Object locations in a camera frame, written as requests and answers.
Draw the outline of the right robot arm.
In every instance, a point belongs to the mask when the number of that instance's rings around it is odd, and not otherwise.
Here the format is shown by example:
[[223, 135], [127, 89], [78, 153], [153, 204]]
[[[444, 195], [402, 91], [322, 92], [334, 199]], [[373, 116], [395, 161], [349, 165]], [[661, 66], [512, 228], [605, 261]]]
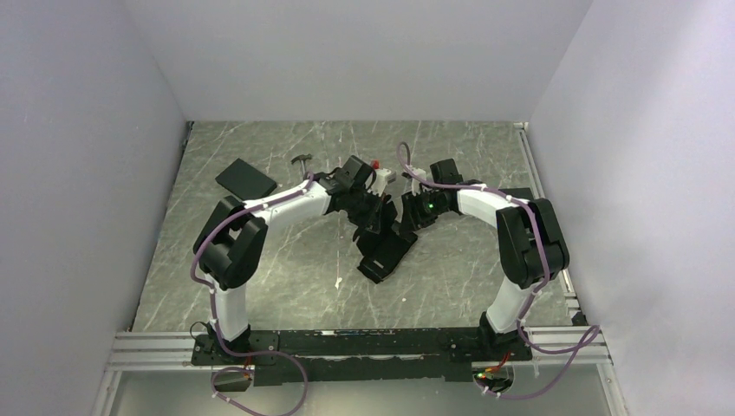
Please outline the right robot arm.
[[465, 181], [453, 159], [431, 166], [431, 178], [423, 170], [400, 162], [412, 180], [413, 200], [405, 213], [430, 218], [453, 211], [494, 227], [504, 272], [498, 294], [481, 315], [478, 350], [497, 360], [515, 342], [527, 343], [524, 318], [540, 292], [569, 266], [569, 250], [552, 203], [546, 198], [517, 198], [482, 182]]

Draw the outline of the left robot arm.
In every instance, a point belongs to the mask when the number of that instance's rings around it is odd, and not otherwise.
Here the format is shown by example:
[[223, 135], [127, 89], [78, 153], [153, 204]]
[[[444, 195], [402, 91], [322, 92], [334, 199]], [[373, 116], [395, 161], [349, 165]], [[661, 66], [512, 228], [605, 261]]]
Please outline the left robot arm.
[[266, 239], [334, 211], [345, 211], [354, 224], [366, 228], [395, 179], [395, 172], [352, 156], [331, 172], [306, 172], [301, 184], [283, 192], [220, 201], [194, 244], [190, 274], [208, 289], [207, 331], [223, 361], [236, 364], [250, 352], [247, 282], [256, 274]]

